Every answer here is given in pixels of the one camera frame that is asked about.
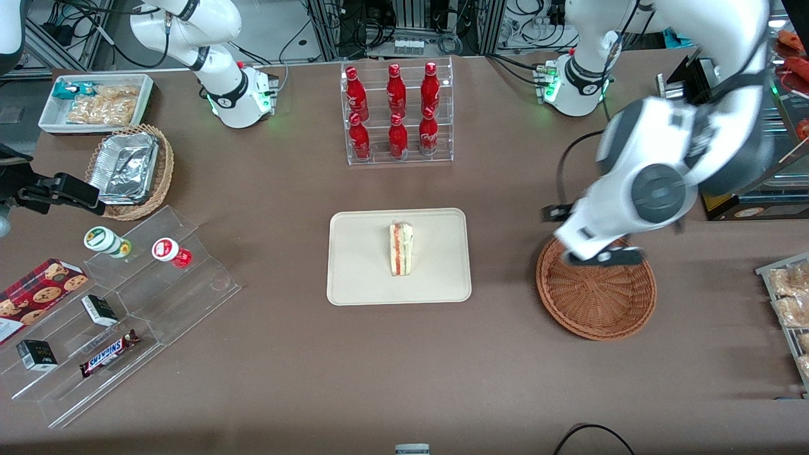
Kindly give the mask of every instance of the aluminum foil container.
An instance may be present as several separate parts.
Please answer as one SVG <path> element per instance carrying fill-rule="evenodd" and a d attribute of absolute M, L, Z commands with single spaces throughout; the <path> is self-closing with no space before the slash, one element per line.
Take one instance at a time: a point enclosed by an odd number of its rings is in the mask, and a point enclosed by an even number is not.
<path fill-rule="evenodd" d="M 149 199 L 160 141 L 152 134 L 111 136 L 101 144 L 90 185 L 109 205 L 140 205 Z"/>

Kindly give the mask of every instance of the small black box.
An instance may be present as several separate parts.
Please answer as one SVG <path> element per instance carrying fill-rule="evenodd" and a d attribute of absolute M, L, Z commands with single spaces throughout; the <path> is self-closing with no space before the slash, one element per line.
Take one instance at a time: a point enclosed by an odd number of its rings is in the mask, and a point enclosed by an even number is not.
<path fill-rule="evenodd" d="M 59 366 L 48 342 L 23 340 L 17 344 L 17 352 L 23 359 L 23 365 L 27 370 L 49 372 Z"/>
<path fill-rule="evenodd" d="M 115 315 L 112 308 L 109 307 L 107 300 L 101 297 L 89 294 L 82 297 L 82 304 L 90 319 L 98 325 L 106 325 L 110 327 L 118 322 L 118 316 Z"/>

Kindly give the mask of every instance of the coca-cola bottle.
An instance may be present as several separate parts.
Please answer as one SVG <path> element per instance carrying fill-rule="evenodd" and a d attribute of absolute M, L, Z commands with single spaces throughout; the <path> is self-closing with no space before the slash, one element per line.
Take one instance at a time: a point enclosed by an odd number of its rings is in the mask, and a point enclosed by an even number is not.
<path fill-rule="evenodd" d="M 435 62 L 427 62 L 424 65 L 424 80 L 421 81 L 421 111 L 424 108 L 432 108 L 433 112 L 438 111 L 438 91 L 441 83 L 438 81 L 438 67 Z"/>
<path fill-rule="evenodd" d="M 345 77 L 349 80 L 348 87 L 345 88 L 345 95 L 348 96 L 351 112 L 359 114 L 360 121 L 368 120 L 368 99 L 365 87 L 357 77 L 357 68 L 353 66 L 346 68 Z"/>
<path fill-rule="evenodd" d="M 424 156 L 432 156 L 438 146 L 438 122 L 435 121 L 435 111 L 432 108 L 424 108 L 421 115 L 423 118 L 418 124 L 418 151 Z"/>
<path fill-rule="evenodd" d="M 391 113 L 405 117 L 407 113 L 407 88 L 402 81 L 399 65 L 393 63 L 388 67 L 388 105 Z"/>
<path fill-rule="evenodd" d="M 407 130 L 402 125 L 402 116 L 391 114 L 391 129 L 388 131 L 391 142 L 391 157 L 396 161 L 407 159 Z"/>
<path fill-rule="evenodd" d="M 371 159 L 371 141 L 368 138 L 368 130 L 362 124 L 362 119 L 358 113 L 351 113 L 349 115 L 349 137 L 351 138 L 351 148 L 354 149 L 354 155 L 360 161 L 368 161 Z"/>

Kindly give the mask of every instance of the snickers bar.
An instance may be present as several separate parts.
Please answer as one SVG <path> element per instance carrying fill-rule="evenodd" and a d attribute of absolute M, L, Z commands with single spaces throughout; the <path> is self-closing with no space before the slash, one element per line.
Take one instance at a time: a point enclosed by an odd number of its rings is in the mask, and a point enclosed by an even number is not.
<path fill-rule="evenodd" d="M 132 345 L 140 341 L 141 339 L 135 334 L 135 330 L 130 330 L 129 333 L 121 338 L 118 338 L 111 346 L 101 351 L 96 357 L 90 359 L 89 362 L 79 365 L 79 369 L 82 370 L 82 376 L 89 377 L 91 374 L 112 362 L 112 360 L 118 355 L 123 354 L 124 351 L 132 347 Z"/>

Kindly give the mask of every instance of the red cookie box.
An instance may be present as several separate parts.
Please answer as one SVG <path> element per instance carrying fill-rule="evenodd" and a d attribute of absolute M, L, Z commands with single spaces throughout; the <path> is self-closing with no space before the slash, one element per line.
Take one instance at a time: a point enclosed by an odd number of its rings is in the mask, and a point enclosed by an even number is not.
<path fill-rule="evenodd" d="M 0 345 L 86 282 L 77 266 L 49 259 L 0 292 Z"/>

